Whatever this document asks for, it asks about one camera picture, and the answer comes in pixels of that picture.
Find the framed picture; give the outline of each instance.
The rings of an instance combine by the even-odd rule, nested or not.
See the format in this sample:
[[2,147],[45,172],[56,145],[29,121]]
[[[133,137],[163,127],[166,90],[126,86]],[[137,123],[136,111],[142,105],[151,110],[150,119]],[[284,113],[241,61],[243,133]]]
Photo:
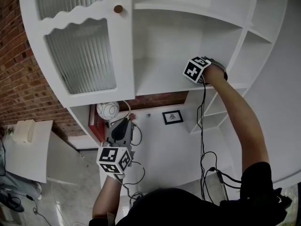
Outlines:
[[169,111],[164,112],[162,114],[166,125],[183,122],[183,118],[180,111]]

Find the white ball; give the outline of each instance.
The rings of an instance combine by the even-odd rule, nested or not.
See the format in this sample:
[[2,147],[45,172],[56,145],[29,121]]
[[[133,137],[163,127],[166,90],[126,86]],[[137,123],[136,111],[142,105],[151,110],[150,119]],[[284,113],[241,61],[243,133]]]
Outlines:
[[109,102],[109,103],[100,103],[97,104],[97,113],[104,120],[112,120],[119,113],[119,104],[118,102]]

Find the wire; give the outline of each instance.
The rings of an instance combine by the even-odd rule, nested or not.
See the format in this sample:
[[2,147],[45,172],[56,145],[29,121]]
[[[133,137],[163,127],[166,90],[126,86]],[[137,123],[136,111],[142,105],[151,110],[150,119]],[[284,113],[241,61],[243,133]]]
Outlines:
[[34,213],[35,215],[38,214],[38,215],[42,216],[42,217],[45,219],[45,221],[51,226],[51,224],[47,221],[47,219],[46,219],[43,215],[41,215],[41,214],[38,212],[38,206],[37,206],[36,201],[34,201],[34,203],[36,204],[36,207],[32,209],[33,213]]
[[42,214],[40,214],[40,213],[38,212],[38,205],[37,205],[36,201],[35,201],[32,197],[30,197],[29,195],[24,195],[24,194],[18,194],[18,193],[15,193],[15,192],[13,192],[13,191],[11,191],[11,190],[7,190],[7,189],[5,189],[5,188],[3,188],[3,187],[0,187],[0,189],[2,189],[2,190],[4,190],[4,191],[7,191],[7,192],[10,192],[10,193],[12,193],[12,194],[16,194],[16,195],[20,195],[20,196],[26,197],[26,198],[28,198],[29,200],[34,201],[34,203],[36,204],[36,206],[32,209],[33,213],[34,213],[35,215],[40,215],[40,216],[42,216],[42,217],[45,219],[45,221],[51,226],[51,224],[47,221],[47,219],[46,219]]
[[234,188],[234,189],[241,189],[241,187],[236,187],[236,186],[231,186],[231,185],[229,185],[229,184],[227,184],[227,183],[225,183],[225,182],[223,182],[226,186],[228,186],[228,187],[232,187],[232,188]]
[[3,147],[3,150],[4,150],[4,175],[0,175],[0,177],[4,177],[6,175],[6,150],[5,150],[5,146],[4,146],[4,143],[2,141],[2,138],[0,138],[1,140],[1,143],[2,143],[2,147]]
[[216,171],[217,172],[219,172],[220,174],[222,174],[222,175],[224,175],[224,176],[226,176],[227,178],[229,178],[231,181],[233,181],[233,182],[236,182],[236,183],[242,183],[241,181],[239,181],[239,180],[236,180],[236,179],[234,179],[234,178],[232,178],[232,177],[230,177],[229,175],[227,175],[226,173],[223,173],[223,172],[221,172],[220,170],[218,170],[218,169],[216,169]]
[[12,194],[16,194],[16,195],[20,195],[20,196],[26,197],[26,195],[24,195],[24,194],[17,194],[17,193],[15,193],[15,192],[13,192],[12,190],[7,190],[7,189],[5,189],[5,188],[3,188],[3,187],[0,187],[0,189],[2,189],[2,190],[4,190],[4,191],[7,191],[7,192],[10,192],[10,193],[12,193]]
[[[202,75],[202,79],[201,79],[201,84],[204,86],[203,101],[202,101],[201,105],[197,109],[197,124],[200,127],[200,129],[201,129],[201,158],[200,158],[200,166],[201,166],[201,180],[200,180],[201,198],[202,198],[202,200],[206,200],[205,199],[205,192],[204,192],[204,186],[205,186],[206,190],[207,190],[207,193],[208,193],[208,196],[209,196],[209,199],[214,204],[214,202],[213,202],[213,200],[212,200],[212,198],[210,196],[210,193],[209,193],[209,190],[208,190],[208,187],[207,187],[207,183],[206,183],[206,176],[207,176],[208,171],[205,173],[205,168],[203,167],[203,164],[202,164],[202,161],[203,161],[205,155],[207,153],[213,153],[215,155],[215,158],[216,158],[216,160],[215,160],[215,166],[217,167],[217,155],[214,152],[207,152],[207,153],[205,153],[203,119],[204,119],[204,111],[205,111],[205,98],[206,98],[206,86],[205,86],[205,84],[206,83],[205,83],[205,79],[204,79],[203,75]],[[198,111],[199,111],[199,109],[201,110],[200,120],[198,119]]]
[[133,125],[134,125],[133,130],[135,129],[135,127],[137,127],[137,128],[139,129],[139,131],[140,131],[141,137],[140,137],[140,142],[139,142],[138,144],[133,144],[133,143],[131,143],[131,145],[138,146],[138,145],[140,145],[140,143],[142,142],[142,132],[141,132],[140,128],[139,128],[136,124],[133,123]]
[[122,120],[122,119],[128,117],[128,116],[131,114],[131,107],[130,107],[130,105],[129,105],[128,102],[126,102],[125,100],[123,100],[123,102],[126,103],[127,106],[128,106],[128,113],[127,113],[127,115],[126,115],[125,117],[122,117],[121,119],[118,119],[118,120],[116,120],[116,121],[111,122],[111,125],[113,125],[114,123],[116,123],[116,122],[118,122],[118,121],[120,121],[120,120]]
[[[6,197],[6,203],[9,205],[9,204],[14,204],[15,207],[12,208],[12,210],[15,210],[16,208],[18,208],[20,205],[21,205],[21,199],[17,198],[17,197],[12,197],[10,196],[10,194],[8,194],[9,197]],[[13,199],[18,199],[19,200],[19,203],[13,201]]]
[[136,193],[134,193],[132,196],[130,195],[130,190],[129,190],[129,188],[126,186],[126,185],[137,185],[138,183],[140,183],[142,180],[143,180],[143,178],[144,178],[144,176],[145,176],[145,168],[142,166],[142,164],[141,163],[139,163],[139,162],[137,162],[137,161],[132,161],[133,163],[137,163],[137,164],[139,164],[142,168],[143,168],[143,176],[142,176],[142,178],[138,181],[138,182],[136,182],[136,183],[125,183],[125,184],[123,184],[122,183],[122,181],[120,180],[120,178],[117,176],[117,175],[115,175],[115,178],[121,183],[121,185],[123,185],[123,187],[127,190],[127,196],[130,198],[130,209],[132,208],[132,200],[134,199],[134,200],[137,200],[139,197],[143,197],[143,193],[141,193],[141,192],[136,192]]

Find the tile floor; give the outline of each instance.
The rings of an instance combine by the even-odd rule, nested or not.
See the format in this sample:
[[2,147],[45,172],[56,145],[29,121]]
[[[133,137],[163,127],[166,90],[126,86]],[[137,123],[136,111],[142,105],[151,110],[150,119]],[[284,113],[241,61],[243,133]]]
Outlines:
[[[81,152],[81,154],[85,157],[83,160],[86,160],[87,162],[87,170],[86,174],[82,175],[81,183],[79,185],[62,185],[51,183],[49,181],[47,184],[42,185],[43,198],[41,201],[38,201],[38,210],[46,217],[52,226],[82,226],[82,224],[88,226],[89,221],[91,220],[92,208],[95,199],[100,192],[99,167],[95,163],[97,151],[85,151]],[[206,182],[214,203],[219,204],[221,200],[224,200],[224,194],[216,174],[208,176]],[[184,184],[178,188],[200,197],[199,180]],[[298,209],[298,189],[296,186],[292,186],[291,188],[286,189],[284,194],[293,197],[294,200],[289,209],[290,213],[286,217],[285,223],[281,225],[294,225]],[[34,202],[27,200],[26,198],[21,198],[21,200],[22,205],[25,208],[25,212],[19,214],[22,225],[48,226],[41,216],[33,213],[32,209],[35,206]],[[128,211],[128,197],[121,197],[116,223],[119,222]]]

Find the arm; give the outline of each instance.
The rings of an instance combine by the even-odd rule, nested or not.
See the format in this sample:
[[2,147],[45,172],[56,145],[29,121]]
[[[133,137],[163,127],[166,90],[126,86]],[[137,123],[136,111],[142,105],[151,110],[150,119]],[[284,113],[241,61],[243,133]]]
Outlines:
[[210,83],[226,106],[229,118],[242,148],[243,172],[257,162],[269,162],[267,148],[259,121],[248,103],[224,79],[221,68],[211,65],[205,70]]
[[121,184],[107,176],[93,207],[92,218],[107,218],[107,213],[116,216],[119,206]]

